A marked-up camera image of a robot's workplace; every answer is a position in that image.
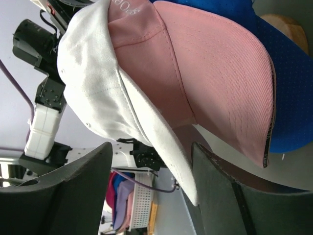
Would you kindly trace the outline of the light wooden hat stand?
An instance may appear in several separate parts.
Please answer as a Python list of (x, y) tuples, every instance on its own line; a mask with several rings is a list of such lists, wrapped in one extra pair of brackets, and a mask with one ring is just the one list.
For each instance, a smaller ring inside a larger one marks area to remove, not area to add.
[(309, 54), (309, 44), (306, 33), (299, 22), (291, 17), (278, 14), (265, 14), (261, 18), (278, 29), (295, 44), (297, 44), (306, 54)]

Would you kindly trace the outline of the white baseball cap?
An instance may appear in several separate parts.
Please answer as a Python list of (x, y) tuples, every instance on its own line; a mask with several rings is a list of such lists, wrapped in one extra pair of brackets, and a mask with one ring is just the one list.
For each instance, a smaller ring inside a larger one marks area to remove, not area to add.
[(67, 104), (95, 134), (135, 138), (153, 147), (193, 205), (198, 193), (191, 164), (173, 129), (118, 64), (108, 30), (108, 0), (79, 10), (58, 46), (57, 69)]

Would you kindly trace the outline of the white perforated basket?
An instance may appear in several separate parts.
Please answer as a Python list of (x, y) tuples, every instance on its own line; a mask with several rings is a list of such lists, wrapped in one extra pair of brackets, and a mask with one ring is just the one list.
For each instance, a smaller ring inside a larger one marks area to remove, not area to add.
[(146, 228), (147, 233), (153, 235), (157, 208), (154, 190), (135, 183), (129, 231)]

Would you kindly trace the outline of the pink baseball cap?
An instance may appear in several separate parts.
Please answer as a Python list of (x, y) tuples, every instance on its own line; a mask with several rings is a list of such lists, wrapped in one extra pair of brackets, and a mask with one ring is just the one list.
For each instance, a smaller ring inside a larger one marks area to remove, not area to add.
[(176, 128), (198, 124), (268, 165), (275, 73), (236, 22), (158, 0), (113, 0), (108, 28), (120, 67)]

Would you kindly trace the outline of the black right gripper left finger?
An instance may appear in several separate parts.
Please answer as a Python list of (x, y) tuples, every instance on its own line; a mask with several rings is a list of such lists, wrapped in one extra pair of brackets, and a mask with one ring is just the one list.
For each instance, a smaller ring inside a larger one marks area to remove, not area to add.
[(112, 165), (106, 142), (19, 186), (0, 189), (2, 235), (96, 235)]

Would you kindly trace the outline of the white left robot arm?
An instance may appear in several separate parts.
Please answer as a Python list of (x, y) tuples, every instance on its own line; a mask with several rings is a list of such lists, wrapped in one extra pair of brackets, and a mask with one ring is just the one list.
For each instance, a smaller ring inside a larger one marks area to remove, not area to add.
[[(67, 105), (64, 83), (56, 70), (59, 38), (31, 20), (23, 20), (13, 36), (13, 54), (46, 75), (38, 86), (30, 121), (30, 134), (20, 165), (37, 175), (49, 173), (74, 160), (70, 146), (55, 142)], [(135, 139), (119, 139), (113, 144), (112, 166), (129, 172), (158, 171), (164, 166), (152, 147)]]

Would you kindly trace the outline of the folded coloured clothes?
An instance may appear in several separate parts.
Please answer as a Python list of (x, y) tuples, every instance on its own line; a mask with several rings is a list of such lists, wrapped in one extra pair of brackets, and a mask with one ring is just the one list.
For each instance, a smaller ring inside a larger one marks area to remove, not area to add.
[(111, 172), (105, 202), (112, 209), (112, 224), (116, 232), (123, 232), (129, 227), (133, 198), (134, 182)]

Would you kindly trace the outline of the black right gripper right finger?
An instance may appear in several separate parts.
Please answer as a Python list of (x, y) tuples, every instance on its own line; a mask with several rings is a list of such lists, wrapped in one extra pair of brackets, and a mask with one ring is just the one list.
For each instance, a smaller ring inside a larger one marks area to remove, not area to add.
[(192, 144), (192, 167), (207, 235), (311, 235), (313, 193), (253, 175)]

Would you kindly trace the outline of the blue baseball cap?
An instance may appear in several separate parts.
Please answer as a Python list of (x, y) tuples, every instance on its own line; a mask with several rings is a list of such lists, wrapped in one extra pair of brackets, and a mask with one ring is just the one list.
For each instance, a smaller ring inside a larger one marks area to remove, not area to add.
[(276, 120), (270, 151), (284, 153), (313, 140), (313, 60), (255, 14), (250, 0), (178, 0), (178, 4), (229, 18), (263, 43), (276, 71)]

